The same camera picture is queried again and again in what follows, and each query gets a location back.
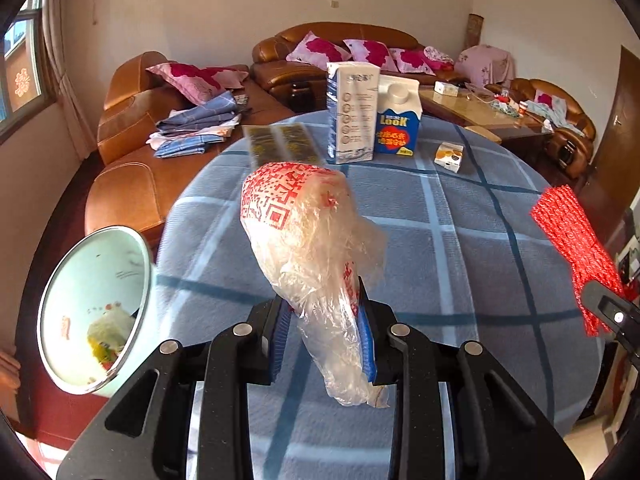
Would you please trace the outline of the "pink pillow on sofa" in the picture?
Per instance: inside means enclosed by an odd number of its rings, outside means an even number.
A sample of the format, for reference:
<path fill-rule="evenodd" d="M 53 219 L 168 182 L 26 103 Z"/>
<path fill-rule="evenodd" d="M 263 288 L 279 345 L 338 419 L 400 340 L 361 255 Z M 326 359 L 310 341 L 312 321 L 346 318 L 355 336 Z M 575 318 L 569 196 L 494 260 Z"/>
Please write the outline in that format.
<path fill-rule="evenodd" d="M 352 55 L 333 42 L 315 35 L 311 30 L 285 59 L 291 63 L 307 64 L 326 70 L 329 63 L 346 62 Z"/>
<path fill-rule="evenodd" d="M 354 62 L 367 62 L 378 66 L 382 72 L 397 73 L 398 68 L 390 50 L 381 41 L 363 39 L 344 39 Z"/>
<path fill-rule="evenodd" d="M 435 75 L 438 70 L 450 72 L 454 69 L 454 60 L 431 46 L 413 50 L 391 48 L 390 54 L 397 69 L 403 74 Z"/>

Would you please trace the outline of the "folded blue plaid bedding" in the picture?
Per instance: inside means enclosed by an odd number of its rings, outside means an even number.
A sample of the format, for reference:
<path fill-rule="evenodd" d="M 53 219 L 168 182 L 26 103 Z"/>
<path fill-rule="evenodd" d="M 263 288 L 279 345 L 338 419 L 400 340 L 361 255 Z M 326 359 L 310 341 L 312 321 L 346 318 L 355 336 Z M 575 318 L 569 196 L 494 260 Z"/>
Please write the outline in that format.
<path fill-rule="evenodd" d="M 244 106 L 225 91 L 205 104 L 170 112 L 155 125 L 146 144 L 160 159 L 204 154 L 230 139 L 243 112 Z"/>

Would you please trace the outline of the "white box on coffee table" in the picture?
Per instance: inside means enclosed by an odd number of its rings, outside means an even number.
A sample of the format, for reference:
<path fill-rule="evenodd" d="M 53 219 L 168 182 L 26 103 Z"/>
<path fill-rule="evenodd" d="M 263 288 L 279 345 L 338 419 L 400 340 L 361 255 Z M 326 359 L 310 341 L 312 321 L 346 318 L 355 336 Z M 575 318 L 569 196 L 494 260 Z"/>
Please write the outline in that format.
<path fill-rule="evenodd" d="M 436 81 L 434 83 L 434 92 L 439 96 L 452 96 L 455 98 L 459 94 L 459 87 L 446 81 Z"/>

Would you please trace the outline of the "flat gold black packet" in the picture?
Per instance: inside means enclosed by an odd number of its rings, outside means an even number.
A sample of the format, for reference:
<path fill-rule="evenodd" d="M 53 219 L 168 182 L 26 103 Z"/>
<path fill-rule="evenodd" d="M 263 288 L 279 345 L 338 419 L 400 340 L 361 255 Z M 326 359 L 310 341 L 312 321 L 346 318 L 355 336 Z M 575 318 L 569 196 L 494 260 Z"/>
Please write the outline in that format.
<path fill-rule="evenodd" d="M 323 166 L 314 139 L 301 122 L 286 125 L 242 127 L 248 143 L 250 166 L 257 169 L 270 162 L 301 162 L 302 164 Z"/>

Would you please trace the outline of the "light blue trash bin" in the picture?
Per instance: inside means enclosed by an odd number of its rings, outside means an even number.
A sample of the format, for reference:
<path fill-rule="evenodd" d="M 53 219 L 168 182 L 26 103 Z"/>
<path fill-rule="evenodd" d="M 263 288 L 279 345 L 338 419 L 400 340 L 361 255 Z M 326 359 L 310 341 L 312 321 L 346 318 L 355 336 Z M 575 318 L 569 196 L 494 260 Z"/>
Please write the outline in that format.
<path fill-rule="evenodd" d="M 155 268 L 145 239 L 126 226 L 108 226 L 77 242 L 56 265 L 40 299 L 37 344 L 41 362 L 62 391 L 110 396 L 130 373 Z M 134 318 L 134 329 L 110 370 L 92 355 L 89 325 L 111 307 Z"/>

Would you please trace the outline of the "brown wooden door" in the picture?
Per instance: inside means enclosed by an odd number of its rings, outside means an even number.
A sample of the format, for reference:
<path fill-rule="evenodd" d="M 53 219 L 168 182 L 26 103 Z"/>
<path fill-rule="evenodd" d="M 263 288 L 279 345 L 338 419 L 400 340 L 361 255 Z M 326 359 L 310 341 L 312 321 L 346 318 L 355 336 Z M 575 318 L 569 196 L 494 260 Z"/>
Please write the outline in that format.
<path fill-rule="evenodd" d="M 614 235 L 639 189 L 639 70 L 638 56 L 622 47 L 610 117 L 578 193 L 603 244 Z"/>

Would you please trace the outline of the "yellow green snack bag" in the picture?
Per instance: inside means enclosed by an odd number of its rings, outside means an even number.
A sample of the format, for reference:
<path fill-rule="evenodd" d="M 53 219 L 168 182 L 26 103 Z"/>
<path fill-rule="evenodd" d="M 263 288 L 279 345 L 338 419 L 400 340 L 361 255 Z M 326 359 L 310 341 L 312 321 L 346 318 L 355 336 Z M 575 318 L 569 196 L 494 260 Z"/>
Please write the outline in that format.
<path fill-rule="evenodd" d="M 94 337 L 89 337 L 88 344 L 91 348 L 92 355 L 104 370 L 110 370 L 119 358 L 120 352 L 122 352 L 122 349 L 124 348 L 125 341 L 119 336 L 107 340 L 99 340 Z"/>

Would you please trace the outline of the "pale yellow plastic bag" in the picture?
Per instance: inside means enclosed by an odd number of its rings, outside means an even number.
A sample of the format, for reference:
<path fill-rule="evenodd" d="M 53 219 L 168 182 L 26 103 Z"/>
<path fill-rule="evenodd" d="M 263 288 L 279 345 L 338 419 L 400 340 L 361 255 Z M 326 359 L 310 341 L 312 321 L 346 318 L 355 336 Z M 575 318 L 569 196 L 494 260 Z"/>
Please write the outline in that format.
<path fill-rule="evenodd" d="M 89 325 L 87 340 L 89 337 L 107 340 L 119 336 L 125 341 L 126 346 L 133 329 L 134 318 L 121 307 L 111 307 Z"/>

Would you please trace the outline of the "pink pillow right on sofa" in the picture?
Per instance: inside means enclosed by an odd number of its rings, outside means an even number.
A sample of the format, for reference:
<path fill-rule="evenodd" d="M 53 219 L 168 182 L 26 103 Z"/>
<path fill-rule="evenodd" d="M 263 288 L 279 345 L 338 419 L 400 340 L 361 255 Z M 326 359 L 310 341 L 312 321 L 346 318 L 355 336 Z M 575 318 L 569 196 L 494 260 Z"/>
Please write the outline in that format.
<path fill-rule="evenodd" d="M 438 70 L 450 72 L 454 69 L 454 60 L 431 46 L 413 50 L 391 48 L 390 54 L 397 69 L 403 74 L 435 75 Z"/>

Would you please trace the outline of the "blue Look milk carton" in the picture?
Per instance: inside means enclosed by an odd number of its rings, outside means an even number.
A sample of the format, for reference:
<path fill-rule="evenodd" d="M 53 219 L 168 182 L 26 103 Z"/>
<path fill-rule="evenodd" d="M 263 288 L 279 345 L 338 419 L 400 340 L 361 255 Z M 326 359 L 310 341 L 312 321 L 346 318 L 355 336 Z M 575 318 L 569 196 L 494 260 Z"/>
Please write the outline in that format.
<path fill-rule="evenodd" d="M 422 117 L 419 87 L 414 79 L 380 76 L 374 141 L 377 153 L 414 154 Z"/>

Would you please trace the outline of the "pink cloth covered object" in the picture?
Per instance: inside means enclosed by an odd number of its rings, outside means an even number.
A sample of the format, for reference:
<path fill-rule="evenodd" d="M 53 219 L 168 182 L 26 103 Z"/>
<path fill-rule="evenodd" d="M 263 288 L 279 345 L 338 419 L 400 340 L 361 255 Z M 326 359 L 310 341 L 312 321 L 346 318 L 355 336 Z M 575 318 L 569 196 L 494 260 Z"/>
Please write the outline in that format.
<path fill-rule="evenodd" d="M 454 63 L 454 69 L 469 79 L 471 84 L 506 84 L 515 77 L 515 63 L 510 52 L 486 44 L 463 50 Z"/>

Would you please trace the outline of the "beige curtain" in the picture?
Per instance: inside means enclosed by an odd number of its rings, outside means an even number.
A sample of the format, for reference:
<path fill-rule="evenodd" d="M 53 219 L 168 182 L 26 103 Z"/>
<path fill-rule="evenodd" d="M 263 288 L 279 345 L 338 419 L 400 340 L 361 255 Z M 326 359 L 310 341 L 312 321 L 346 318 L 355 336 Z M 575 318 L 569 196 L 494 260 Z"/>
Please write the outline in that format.
<path fill-rule="evenodd" d="M 96 137 L 81 109 L 70 76 L 64 47 L 64 0 L 43 0 L 43 39 L 52 70 L 56 102 L 61 105 L 78 159 L 82 162 L 96 150 Z"/>

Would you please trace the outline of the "wooden coffee table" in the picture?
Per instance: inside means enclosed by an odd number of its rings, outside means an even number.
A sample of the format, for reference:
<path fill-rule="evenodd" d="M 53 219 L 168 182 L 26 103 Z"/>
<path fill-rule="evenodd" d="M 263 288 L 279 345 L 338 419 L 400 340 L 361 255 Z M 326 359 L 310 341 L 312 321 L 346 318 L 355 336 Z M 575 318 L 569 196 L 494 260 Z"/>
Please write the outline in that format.
<path fill-rule="evenodd" d="M 485 139 L 506 145 L 516 141 L 547 141 L 551 134 L 543 133 L 541 125 L 529 117 L 513 118 L 498 112 L 476 96 L 459 93 L 443 96 L 433 87 L 421 86 L 420 99 L 425 114 L 467 128 Z"/>

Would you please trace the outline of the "small white orange box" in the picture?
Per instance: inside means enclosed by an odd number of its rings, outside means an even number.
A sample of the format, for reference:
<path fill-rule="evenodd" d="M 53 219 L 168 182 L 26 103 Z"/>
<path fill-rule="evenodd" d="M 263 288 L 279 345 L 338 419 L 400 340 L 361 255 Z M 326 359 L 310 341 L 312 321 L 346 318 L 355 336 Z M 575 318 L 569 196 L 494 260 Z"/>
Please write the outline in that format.
<path fill-rule="evenodd" d="M 439 144 L 434 163 L 456 174 L 461 166 L 463 158 L 463 146 L 450 142 L 442 142 Z"/>

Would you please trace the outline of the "pink pillow left on sofa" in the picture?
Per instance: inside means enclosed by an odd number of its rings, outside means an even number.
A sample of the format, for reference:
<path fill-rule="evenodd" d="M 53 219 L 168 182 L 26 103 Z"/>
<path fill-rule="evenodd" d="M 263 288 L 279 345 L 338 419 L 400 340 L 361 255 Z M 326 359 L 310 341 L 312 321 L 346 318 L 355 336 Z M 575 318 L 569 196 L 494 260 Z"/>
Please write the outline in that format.
<path fill-rule="evenodd" d="M 329 63 L 346 62 L 352 55 L 333 42 L 315 35 L 311 30 L 285 59 L 291 63 L 307 64 L 326 70 Z"/>

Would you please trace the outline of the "window with frame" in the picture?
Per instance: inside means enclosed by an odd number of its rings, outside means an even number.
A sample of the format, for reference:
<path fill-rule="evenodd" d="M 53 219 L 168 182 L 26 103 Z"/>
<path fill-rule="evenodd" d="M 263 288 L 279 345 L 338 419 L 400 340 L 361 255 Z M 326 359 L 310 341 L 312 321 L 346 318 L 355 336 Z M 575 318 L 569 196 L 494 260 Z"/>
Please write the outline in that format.
<path fill-rule="evenodd" d="M 53 102 L 43 0 L 25 0 L 1 38 L 1 142 Z"/>

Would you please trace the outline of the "pink pillow middle on sofa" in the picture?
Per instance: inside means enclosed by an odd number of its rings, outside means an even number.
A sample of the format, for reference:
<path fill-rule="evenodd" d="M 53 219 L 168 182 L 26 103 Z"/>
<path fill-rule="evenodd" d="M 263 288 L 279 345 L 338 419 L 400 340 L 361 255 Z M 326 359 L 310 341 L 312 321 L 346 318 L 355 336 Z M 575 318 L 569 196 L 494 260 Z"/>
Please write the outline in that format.
<path fill-rule="evenodd" d="M 382 72 L 397 73 L 398 68 L 390 50 L 381 41 L 363 39 L 344 39 L 354 62 L 367 62 L 378 66 Z"/>

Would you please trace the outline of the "clear plastic bag red print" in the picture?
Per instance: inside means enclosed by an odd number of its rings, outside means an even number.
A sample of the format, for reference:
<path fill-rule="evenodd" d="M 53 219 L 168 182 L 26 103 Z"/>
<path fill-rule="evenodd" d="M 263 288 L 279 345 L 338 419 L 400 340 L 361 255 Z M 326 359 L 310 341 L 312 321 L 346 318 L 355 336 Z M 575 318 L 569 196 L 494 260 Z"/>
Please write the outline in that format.
<path fill-rule="evenodd" d="M 344 174 L 268 162 L 243 182 L 240 219 L 260 270 L 295 312 L 328 395 L 385 408 L 359 300 L 360 284 L 383 274 L 386 235 L 358 214 Z"/>

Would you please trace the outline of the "orange leather chaise sofa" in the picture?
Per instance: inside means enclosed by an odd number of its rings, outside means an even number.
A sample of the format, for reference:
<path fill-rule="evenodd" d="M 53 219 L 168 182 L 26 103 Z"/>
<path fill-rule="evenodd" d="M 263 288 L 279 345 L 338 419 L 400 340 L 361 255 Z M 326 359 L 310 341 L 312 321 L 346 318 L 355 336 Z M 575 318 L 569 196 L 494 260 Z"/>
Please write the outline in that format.
<path fill-rule="evenodd" d="M 155 125 L 173 110 L 197 105 L 188 101 L 150 66 L 169 62 L 157 51 L 130 58 L 114 73 L 98 125 L 98 150 L 103 170 L 91 185 L 85 208 L 88 234 L 107 226 L 128 226 L 150 245 L 160 241 L 172 205 L 198 173 L 242 136 L 245 125 L 269 125 L 292 117 L 248 76 L 243 89 L 227 90 L 244 106 L 240 124 L 230 139 L 204 154 L 160 159 L 146 140 Z"/>

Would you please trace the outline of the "brown leather long sofa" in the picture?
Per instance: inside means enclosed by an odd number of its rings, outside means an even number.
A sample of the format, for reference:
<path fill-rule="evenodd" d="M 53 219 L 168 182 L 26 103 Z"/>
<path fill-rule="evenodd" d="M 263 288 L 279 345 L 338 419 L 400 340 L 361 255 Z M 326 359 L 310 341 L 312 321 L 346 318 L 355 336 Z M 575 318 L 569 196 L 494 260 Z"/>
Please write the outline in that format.
<path fill-rule="evenodd" d="M 390 49 L 423 49 L 416 38 L 401 30 L 346 22 L 299 24 L 258 42 L 253 49 L 253 65 L 250 66 L 254 81 L 297 113 L 323 110 L 326 107 L 326 71 L 286 59 L 307 32 L 314 32 L 341 48 L 346 47 L 346 39 L 362 39 L 381 41 Z"/>

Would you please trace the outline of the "red foam mesh net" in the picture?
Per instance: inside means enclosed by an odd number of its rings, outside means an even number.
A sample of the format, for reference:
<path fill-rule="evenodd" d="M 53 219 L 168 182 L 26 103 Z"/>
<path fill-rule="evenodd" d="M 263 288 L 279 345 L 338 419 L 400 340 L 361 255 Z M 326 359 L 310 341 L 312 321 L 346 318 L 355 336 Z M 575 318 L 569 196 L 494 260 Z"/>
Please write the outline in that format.
<path fill-rule="evenodd" d="M 626 297 L 626 288 L 617 274 L 614 261 L 605 251 L 596 233 L 568 185 L 547 188 L 533 206 L 530 215 L 546 234 L 552 246 L 570 265 L 577 307 L 590 337 L 610 329 L 582 304 L 582 290 L 597 281 L 618 296 Z"/>

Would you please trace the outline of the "pink pillow on chaise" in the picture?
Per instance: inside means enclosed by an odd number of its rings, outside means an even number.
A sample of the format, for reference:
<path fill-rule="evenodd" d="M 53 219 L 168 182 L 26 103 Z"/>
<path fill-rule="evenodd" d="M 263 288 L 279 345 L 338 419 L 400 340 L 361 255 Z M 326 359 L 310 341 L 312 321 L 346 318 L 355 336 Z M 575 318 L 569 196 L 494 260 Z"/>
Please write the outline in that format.
<path fill-rule="evenodd" d="M 248 78 L 246 70 L 231 67 L 198 68 L 178 62 L 160 63 L 146 70 L 160 76 L 195 105 L 203 105 L 227 90 L 243 89 L 243 82 Z"/>

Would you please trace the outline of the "blue plaid tablecloth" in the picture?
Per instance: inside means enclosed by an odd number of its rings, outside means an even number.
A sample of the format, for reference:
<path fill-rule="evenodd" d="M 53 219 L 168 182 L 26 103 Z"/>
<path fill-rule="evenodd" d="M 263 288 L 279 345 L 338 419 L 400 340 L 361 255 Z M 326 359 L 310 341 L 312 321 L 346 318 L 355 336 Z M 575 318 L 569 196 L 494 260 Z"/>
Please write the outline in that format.
<path fill-rule="evenodd" d="M 456 174 L 434 163 L 442 142 L 463 146 Z M 431 340 L 484 344 L 555 429 L 570 432 L 602 347 L 585 333 L 570 267 L 530 215 L 546 180 L 505 148 L 428 117 L 414 155 L 379 154 L 342 171 L 360 214 L 387 237 L 370 298 Z M 158 340 L 211 340 L 272 296 L 240 222 L 249 173 L 247 144 L 235 142 L 171 208 L 157 260 Z M 250 388 L 248 403 L 256 478 L 387 476 L 393 411 L 330 398 L 297 330 L 276 382 Z"/>

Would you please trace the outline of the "tall blue white milk carton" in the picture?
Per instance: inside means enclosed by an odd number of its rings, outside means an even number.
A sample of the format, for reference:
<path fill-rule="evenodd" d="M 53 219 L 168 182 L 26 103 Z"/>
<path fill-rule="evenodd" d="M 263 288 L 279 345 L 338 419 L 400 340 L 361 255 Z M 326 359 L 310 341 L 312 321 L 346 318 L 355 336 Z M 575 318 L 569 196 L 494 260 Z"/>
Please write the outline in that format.
<path fill-rule="evenodd" d="M 328 156 L 334 164 L 373 158 L 380 69 L 367 62 L 329 62 L 326 108 Z"/>

